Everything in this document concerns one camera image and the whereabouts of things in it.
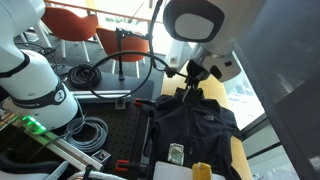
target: red clip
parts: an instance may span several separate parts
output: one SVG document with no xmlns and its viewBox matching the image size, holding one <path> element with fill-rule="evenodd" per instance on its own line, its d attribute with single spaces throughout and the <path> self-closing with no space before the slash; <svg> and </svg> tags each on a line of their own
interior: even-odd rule
<svg viewBox="0 0 320 180">
<path fill-rule="evenodd" d="M 128 160 L 123 160 L 123 159 L 119 159 L 117 161 L 117 164 L 116 164 L 116 171 L 122 171 L 122 172 L 127 172 L 128 171 L 128 168 L 121 168 L 119 167 L 119 163 L 123 163 L 123 164 L 129 164 L 129 161 Z"/>
</svg>

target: zipper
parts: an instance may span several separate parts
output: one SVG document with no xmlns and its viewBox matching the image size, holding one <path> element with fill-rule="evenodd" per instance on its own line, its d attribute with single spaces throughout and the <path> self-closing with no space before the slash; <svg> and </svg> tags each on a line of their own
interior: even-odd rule
<svg viewBox="0 0 320 180">
<path fill-rule="evenodd" d="M 193 144 L 193 123 L 194 123 L 194 117 L 192 115 L 192 112 L 190 111 L 190 105 L 188 104 L 187 105 L 187 111 L 188 111 L 188 121 L 189 121 L 189 139 L 190 139 L 190 148 L 189 148 L 189 155 L 191 157 L 191 159 L 193 160 L 192 158 L 192 153 L 193 153 L 193 150 L 195 149 L 194 148 L 194 144 Z"/>
</svg>

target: yellow cup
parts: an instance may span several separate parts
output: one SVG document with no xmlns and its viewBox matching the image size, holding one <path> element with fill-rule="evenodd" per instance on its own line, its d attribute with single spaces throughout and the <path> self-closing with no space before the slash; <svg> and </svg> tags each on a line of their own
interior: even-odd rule
<svg viewBox="0 0 320 180">
<path fill-rule="evenodd" d="M 193 180 L 211 180 L 211 166 L 205 163 L 196 163 L 192 166 Z"/>
</svg>

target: green light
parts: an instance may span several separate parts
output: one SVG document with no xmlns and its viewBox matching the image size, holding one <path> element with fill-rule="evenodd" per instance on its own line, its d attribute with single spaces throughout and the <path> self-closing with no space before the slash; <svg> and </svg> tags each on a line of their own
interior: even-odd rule
<svg viewBox="0 0 320 180">
<path fill-rule="evenodd" d="M 40 128 L 44 131 L 47 130 L 44 126 L 40 126 Z"/>
<path fill-rule="evenodd" d="M 32 127 L 32 125 L 36 125 L 38 128 L 38 130 L 32 128 L 33 130 L 33 134 L 41 134 L 43 132 L 45 132 L 47 129 L 40 123 L 38 122 L 34 117 L 32 116 L 24 116 L 23 118 L 21 118 L 22 121 L 28 121 L 28 123 L 26 124 L 28 127 Z"/>
</svg>

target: white paper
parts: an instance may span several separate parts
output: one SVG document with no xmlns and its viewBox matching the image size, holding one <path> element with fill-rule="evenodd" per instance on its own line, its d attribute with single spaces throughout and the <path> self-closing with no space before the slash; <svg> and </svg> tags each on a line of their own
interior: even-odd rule
<svg viewBox="0 0 320 180">
<path fill-rule="evenodd" d="M 192 169 L 169 164 L 165 162 L 156 162 L 156 167 L 153 174 L 153 180 L 192 180 Z M 225 180 L 223 176 L 212 174 L 214 180 Z"/>
</svg>

